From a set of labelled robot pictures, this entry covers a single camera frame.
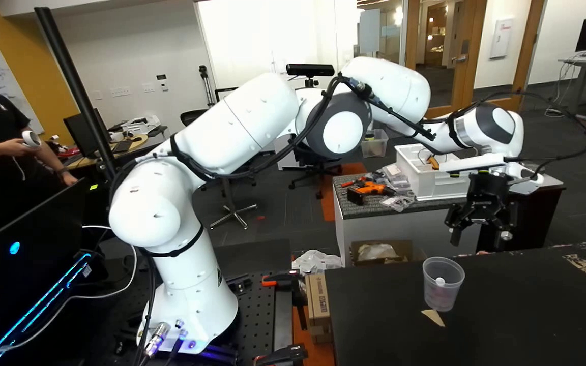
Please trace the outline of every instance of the metal pole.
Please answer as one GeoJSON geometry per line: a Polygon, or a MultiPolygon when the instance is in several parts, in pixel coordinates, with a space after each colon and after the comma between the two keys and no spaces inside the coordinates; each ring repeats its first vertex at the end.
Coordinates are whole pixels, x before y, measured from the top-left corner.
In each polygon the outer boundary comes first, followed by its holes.
{"type": "Polygon", "coordinates": [[[56,60],[58,60],[58,65],[60,66],[63,75],[65,75],[67,85],[69,85],[69,89],[71,89],[72,95],[74,95],[74,99],[76,99],[78,109],[80,109],[83,114],[84,120],[89,125],[96,140],[98,151],[103,160],[103,164],[98,165],[98,168],[105,174],[105,178],[107,178],[108,181],[112,181],[112,178],[116,174],[112,150],[110,150],[110,145],[107,143],[107,138],[105,137],[104,132],[99,128],[94,109],[92,108],[92,103],[87,97],[83,82],[78,76],[78,72],[74,66],[74,61],[72,61],[69,51],[67,51],[67,47],[65,46],[65,42],[63,41],[63,37],[60,35],[60,30],[58,30],[58,26],[56,26],[53,15],[51,14],[51,9],[47,7],[35,7],[35,14],[38,16],[42,30],[44,30],[44,34],[49,41],[51,50],[53,50],[53,55],[55,55],[56,60]]]}

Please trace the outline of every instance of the plastic container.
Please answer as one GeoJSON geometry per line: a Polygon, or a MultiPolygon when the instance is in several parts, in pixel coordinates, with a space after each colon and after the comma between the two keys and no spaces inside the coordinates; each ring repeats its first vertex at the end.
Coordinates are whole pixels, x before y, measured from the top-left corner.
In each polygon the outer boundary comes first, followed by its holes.
{"type": "Polygon", "coordinates": [[[364,158],[370,156],[386,156],[386,145],[388,145],[388,134],[380,128],[366,132],[374,134],[374,139],[361,141],[361,151],[364,158]]]}
{"type": "MultiPolygon", "coordinates": [[[[466,172],[461,173],[459,178],[452,178],[446,172],[433,170],[431,164],[423,160],[428,158],[430,152],[422,144],[395,146],[395,150],[397,167],[408,178],[417,201],[467,196],[470,177],[466,172]]],[[[458,156],[453,154],[436,156],[435,159],[438,163],[459,160],[458,156]]]]}
{"type": "Polygon", "coordinates": [[[458,263],[444,257],[426,259],[422,271],[426,305],[436,311],[451,310],[465,280],[465,271],[458,263]]]}

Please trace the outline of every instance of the door handle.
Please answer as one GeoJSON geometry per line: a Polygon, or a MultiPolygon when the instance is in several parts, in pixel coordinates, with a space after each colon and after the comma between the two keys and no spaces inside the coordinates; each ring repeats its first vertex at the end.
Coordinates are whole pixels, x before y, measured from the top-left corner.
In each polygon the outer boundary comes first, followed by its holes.
{"type": "Polygon", "coordinates": [[[460,57],[452,57],[452,63],[464,63],[467,60],[467,55],[462,55],[460,57]]]}

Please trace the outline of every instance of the power drill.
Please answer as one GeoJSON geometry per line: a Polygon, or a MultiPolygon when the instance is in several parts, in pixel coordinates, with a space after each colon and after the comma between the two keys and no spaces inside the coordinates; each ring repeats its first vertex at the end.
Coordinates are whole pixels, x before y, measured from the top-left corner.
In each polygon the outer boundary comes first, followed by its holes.
{"type": "Polygon", "coordinates": [[[356,187],[347,189],[347,199],[358,206],[363,206],[364,197],[367,195],[395,195],[395,190],[392,188],[373,181],[356,180],[353,185],[356,187]]]}

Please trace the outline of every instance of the white controller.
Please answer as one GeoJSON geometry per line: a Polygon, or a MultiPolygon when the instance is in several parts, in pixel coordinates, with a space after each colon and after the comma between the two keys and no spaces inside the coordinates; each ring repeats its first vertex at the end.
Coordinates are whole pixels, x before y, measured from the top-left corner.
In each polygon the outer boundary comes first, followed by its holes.
{"type": "Polygon", "coordinates": [[[39,148],[40,145],[42,145],[42,140],[40,140],[40,137],[33,131],[23,131],[21,133],[21,138],[24,139],[22,144],[26,147],[39,148]]]}

